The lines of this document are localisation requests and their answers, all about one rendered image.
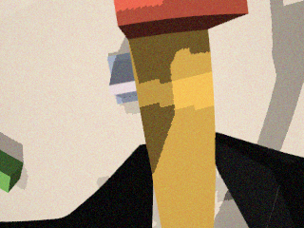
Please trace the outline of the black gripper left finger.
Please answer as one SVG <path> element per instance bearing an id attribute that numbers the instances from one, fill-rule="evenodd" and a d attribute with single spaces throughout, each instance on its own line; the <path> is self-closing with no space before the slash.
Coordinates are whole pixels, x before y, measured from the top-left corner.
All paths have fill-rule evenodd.
<path id="1" fill-rule="evenodd" d="M 68 216 L 0 221 L 0 228 L 152 228 L 153 179 L 145 144 Z"/>

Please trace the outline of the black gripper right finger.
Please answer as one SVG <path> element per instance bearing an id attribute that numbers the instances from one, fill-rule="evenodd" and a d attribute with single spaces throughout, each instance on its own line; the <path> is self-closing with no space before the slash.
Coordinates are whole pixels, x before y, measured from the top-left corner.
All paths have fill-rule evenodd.
<path id="1" fill-rule="evenodd" d="M 216 168 L 248 228 L 304 228 L 304 157 L 216 133 Z"/>

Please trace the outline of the green block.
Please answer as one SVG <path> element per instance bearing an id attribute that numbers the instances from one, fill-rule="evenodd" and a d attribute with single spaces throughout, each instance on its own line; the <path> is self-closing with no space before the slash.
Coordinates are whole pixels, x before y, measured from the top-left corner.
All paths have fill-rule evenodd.
<path id="1" fill-rule="evenodd" d="M 23 162 L 9 156 L 0 149 L 0 189 L 10 193 L 11 187 L 22 175 Z"/>

